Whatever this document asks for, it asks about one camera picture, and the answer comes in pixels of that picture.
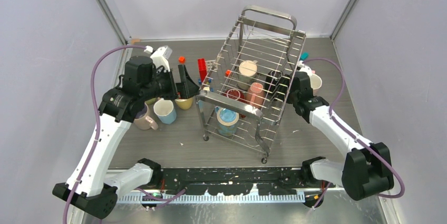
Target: rack handle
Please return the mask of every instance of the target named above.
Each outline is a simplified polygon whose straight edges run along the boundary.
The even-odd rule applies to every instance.
[[[296,29],[296,25],[297,25],[296,18],[288,13],[279,12],[274,9],[268,9],[268,8],[264,8],[264,7],[256,6],[256,5],[247,5],[242,10],[241,15],[245,16],[245,12],[247,12],[247,11],[257,12],[257,13],[269,15],[272,17],[279,17],[284,20],[289,20],[293,24],[293,30]]]
[[[199,94],[196,95],[196,102],[197,101],[211,103],[258,121],[261,121],[263,118],[263,112],[260,109],[211,91],[200,90]]]

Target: teal object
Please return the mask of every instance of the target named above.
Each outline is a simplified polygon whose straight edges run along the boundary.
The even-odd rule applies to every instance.
[[[300,60],[304,61],[304,60],[307,59],[308,57],[309,57],[309,53],[304,52],[304,53],[301,55]]]
[[[230,111],[229,109],[222,109],[220,112],[220,119],[224,122],[230,123],[235,120],[237,113],[234,111]]]
[[[220,135],[230,137],[236,133],[239,113],[220,108],[217,112],[217,131]]]

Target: yellow mug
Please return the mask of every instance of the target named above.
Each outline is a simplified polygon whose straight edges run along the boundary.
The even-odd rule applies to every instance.
[[[190,99],[176,99],[175,102],[178,105],[178,107],[180,107],[183,110],[187,110],[187,109],[191,108],[193,99],[194,98],[190,98]]]

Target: red block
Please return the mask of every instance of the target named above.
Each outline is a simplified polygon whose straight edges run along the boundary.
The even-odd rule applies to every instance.
[[[203,80],[205,79],[205,77],[208,74],[207,73],[207,63],[205,62],[205,59],[198,59],[197,64],[199,65],[200,79],[203,82]]]

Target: mug handle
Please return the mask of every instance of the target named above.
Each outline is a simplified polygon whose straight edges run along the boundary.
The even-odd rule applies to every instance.
[[[249,105],[252,105],[253,107],[256,107],[255,105],[258,105],[258,104],[255,103],[255,98],[256,98],[256,94],[251,93],[250,101],[248,101],[248,102],[249,102]]]
[[[144,117],[144,119],[149,122],[149,124],[151,125],[151,128],[154,130],[158,129],[158,124],[155,122],[155,120],[149,116]]]

